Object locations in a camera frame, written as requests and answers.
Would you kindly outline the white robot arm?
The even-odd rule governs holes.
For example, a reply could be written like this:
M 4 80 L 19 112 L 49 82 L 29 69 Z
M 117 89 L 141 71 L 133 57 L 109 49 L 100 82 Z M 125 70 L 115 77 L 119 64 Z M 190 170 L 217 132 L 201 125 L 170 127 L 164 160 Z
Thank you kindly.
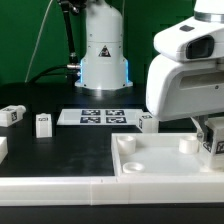
M 79 71 L 75 86 L 94 95 L 116 93 L 133 83 L 123 56 L 121 14 L 105 0 L 68 0 L 69 9 L 86 8 L 87 51 L 70 54 Z M 207 116 L 224 112 L 224 0 L 196 0 L 194 15 L 157 33 L 159 53 L 148 70 L 146 107 L 159 121 L 190 117 L 199 139 L 208 140 Z

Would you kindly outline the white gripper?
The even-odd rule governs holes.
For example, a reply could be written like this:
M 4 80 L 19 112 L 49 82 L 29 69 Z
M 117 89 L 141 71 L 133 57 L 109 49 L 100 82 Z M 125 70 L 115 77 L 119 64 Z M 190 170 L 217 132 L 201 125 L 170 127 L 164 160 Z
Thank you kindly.
M 159 55 L 149 67 L 146 107 L 159 121 L 192 117 L 197 139 L 206 142 L 207 115 L 224 112 L 224 70 L 216 60 L 180 63 Z

